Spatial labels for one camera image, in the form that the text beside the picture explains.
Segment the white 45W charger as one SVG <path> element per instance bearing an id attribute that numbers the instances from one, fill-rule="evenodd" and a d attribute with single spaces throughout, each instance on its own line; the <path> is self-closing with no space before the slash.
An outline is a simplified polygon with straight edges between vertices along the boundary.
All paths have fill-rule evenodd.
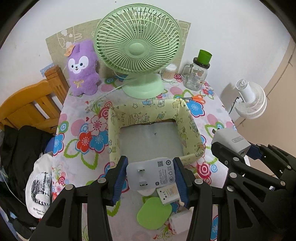
<path id="1" fill-rule="evenodd" d="M 126 174 L 128 185 L 134 191 L 164 187 L 176 180 L 173 160 L 166 157 L 129 163 Z"/>

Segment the green rounded lid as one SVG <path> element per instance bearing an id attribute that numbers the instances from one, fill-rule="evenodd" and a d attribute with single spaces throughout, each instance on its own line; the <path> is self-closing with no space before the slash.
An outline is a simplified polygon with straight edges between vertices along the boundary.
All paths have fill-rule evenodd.
<path id="1" fill-rule="evenodd" d="M 163 205 L 159 197 L 151 197 L 137 213 L 137 221 L 143 228 L 157 230 L 167 221 L 171 212 L 170 204 Z"/>

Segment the white cube charger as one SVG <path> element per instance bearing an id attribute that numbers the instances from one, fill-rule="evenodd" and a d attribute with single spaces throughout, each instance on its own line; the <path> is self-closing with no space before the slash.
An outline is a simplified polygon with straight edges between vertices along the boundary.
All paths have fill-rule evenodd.
<path id="1" fill-rule="evenodd" d="M 251 144 L 232 128 L 221 128 L 215 131 L 211 144 L 218 142 L 228 149 L 244 157 Z"/>

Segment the white round oval case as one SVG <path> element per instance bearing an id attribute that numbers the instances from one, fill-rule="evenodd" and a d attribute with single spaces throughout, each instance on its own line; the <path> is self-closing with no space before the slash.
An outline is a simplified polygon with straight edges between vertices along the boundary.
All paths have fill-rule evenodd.
<path id="1" fill-rule="evenodd" d="M 146 190 L 139 190 L 138 193 L 140 195 L 142 195 L 142 196 L 147 197 L 147 196 L 153 195 L 153 193 L 155 192 L 155 190 L 156 190 L 155 188 L 153 188 L 153 189 L 146 189 Z"/>

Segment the floral tablecloth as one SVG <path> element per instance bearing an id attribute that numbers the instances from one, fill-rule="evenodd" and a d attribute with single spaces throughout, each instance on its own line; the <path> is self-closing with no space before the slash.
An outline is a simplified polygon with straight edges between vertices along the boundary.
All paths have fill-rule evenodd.
<path id="1" fill-rule="evenodd" d="M 121 90 L 122 80 L 107 78 L 92 96 L 74 96 L 65 99 L 55 136 L 52 166 L 52 198 L 62 189 L 91 184 L 104 177 L 115 164 L 109 159 L 108 111 L 112 106 L 142 101 L 144 104 L 161 104 L 162 99 L 203 96 L 205 104 L 186 100 L 200 132 L 205 153 L 188 168 L 194 175 L 215 187 L 222 187 L 227 169 L 211 153 L 213 130 L 232 128 L 235 125 L 213 88 L 205 83 L 201 90 L 184 87 L 179 75 L 164 84 L 163 92 L 150 99 L 134 99 Z"/>

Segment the white floor fan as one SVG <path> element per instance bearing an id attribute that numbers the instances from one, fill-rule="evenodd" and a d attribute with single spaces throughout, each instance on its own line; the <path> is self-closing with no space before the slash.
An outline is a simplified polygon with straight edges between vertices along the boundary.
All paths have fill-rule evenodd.
<path id="1" fill-rule="evenodd" d="M 236 82 L 236 89 L 242 101 L 235 110 L 244 119 L 253 120 L 260 117 L 267 107 L 267 98 L 263 88 L 244 79 Z"/>

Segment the white printed bag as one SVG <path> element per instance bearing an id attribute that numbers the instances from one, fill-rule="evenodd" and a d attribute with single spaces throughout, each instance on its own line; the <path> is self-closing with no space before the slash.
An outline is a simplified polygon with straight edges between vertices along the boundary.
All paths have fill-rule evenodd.
<path id="1" fill-rule="evenodd" d="M 35 163 L 25 189 L 28 212 L 41 219 L 51 205 L 53 152 L 43 154 Z"/>

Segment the glass mason jar mug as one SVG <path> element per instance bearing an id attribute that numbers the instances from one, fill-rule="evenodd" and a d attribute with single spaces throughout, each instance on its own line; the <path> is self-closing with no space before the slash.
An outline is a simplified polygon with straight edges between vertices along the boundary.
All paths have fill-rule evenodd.
<path id="1" fill-rule="evenodd" d="M 193 59 L 191 64 L 186 64 L 182 70 L 182 79 L 184 86 L 190 90 L 201 90 L 205 79 L 208 74 L 210 64 L 202 64 L 197 60 L 197 57 Z"/>

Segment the cotton swab container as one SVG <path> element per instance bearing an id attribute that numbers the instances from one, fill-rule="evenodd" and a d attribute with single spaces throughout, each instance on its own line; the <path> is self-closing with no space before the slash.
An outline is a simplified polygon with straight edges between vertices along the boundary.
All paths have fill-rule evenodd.
<path id="1" fill-rule="evenodd" d="M 174 79 L 175 73 L 177 71 L 177 66 L 175 64 L 169 64 L 164 69 L 161 70 L 161 77 L 163 81 L 170 81 Z"/>

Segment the green cup on jar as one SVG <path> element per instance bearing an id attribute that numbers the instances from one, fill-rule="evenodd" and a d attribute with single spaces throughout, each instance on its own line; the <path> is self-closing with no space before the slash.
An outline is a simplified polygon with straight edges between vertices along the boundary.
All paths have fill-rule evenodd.
<path id="1" fill-rule="evenodd" d="M 212 58 L 212 54 L 206 50 L 200 50 L 197 56 L 197 61 L 203 65 L 208 65 Z"/>

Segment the black clothing pile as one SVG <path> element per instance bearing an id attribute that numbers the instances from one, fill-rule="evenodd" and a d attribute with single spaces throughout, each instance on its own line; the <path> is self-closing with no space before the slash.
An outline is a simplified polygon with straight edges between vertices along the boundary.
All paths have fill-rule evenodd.
<path id="1" fill-rule="evenodd" d="M 22 126 L 19 130 L 4 126 L 4 139 L 1 144 L 1 168 L 8 176 L 6 182 L 1 182 L 1 208 L 12 221 L 10 214 L 16 216 L 19 224 L 33 231 L 38 219 L 29 214 L 25 207 L 25 187 L 34 163 L 53 134 L 32 126 Z"/>

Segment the wooden chair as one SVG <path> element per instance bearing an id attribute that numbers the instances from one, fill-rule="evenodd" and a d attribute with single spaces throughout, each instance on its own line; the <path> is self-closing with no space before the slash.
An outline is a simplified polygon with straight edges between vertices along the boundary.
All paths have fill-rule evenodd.
<path id="1" fill-rule="evenodd" d="M 45 71 L 45 79 L 15 92 L 1 105 L 1 130 L 32 126 L 55 134 L 61 110 L 51 94 L 63 104 L 69 85 L 58 65 Z"/>

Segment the purple plush bunny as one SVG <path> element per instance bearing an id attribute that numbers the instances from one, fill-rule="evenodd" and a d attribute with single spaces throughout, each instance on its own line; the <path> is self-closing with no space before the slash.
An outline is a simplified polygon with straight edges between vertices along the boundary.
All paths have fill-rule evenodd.
<path id="1" fill-rule="evenodd" d="M 86 39 L 70 45 L 64 56 L 67 57 L 69 84 L 72 94 L 74 96 L 95 94 L 99 74 L 96 71 L 98 59 L 93 41 Z"/>

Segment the green desk fan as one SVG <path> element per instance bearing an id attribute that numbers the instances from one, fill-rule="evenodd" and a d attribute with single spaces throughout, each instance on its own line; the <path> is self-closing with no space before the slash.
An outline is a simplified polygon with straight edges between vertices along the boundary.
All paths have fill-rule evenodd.
<path id="1" fill-rule="evenodd" d="M 94 48 L 114 72 L 125 74 L 125 94 L 150 99 L 163 92 L 159 71 L 172 63 L 182 44 L 181 29 L 166 11 L 149 4 L 129 4 L 103 17 Z"/>

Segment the orange handled scissors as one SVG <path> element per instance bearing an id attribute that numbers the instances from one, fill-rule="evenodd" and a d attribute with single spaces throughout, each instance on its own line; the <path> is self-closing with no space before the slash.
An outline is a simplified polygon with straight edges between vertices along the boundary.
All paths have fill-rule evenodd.
<path id="1" fill-rule="evenodd" d="M 205 104 L 205 100 L 203 99 L 203 96 L 201 95 L 195 95 L 195 96 L 191 96 L 191 97 L 181 97 L 181 99 L 183 100 L 192 100 L 192 101 L 195 101 L 195 102 L 198 102 L 200 104 Z"/>

